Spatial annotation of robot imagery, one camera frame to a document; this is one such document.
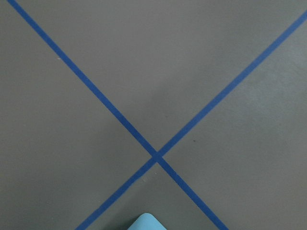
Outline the light blue plastic bin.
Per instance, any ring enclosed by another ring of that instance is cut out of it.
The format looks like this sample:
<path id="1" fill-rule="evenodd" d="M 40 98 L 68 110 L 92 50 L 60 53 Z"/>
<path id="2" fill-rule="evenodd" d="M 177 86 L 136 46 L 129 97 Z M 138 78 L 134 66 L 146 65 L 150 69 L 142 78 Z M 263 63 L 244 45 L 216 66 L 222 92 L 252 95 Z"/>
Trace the light blue plastic bin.
<path id="1" fill-rule="evenodd" d="M 166 228 L 150 213 L 141 214 L 128 230 L 166 230 Z"/>

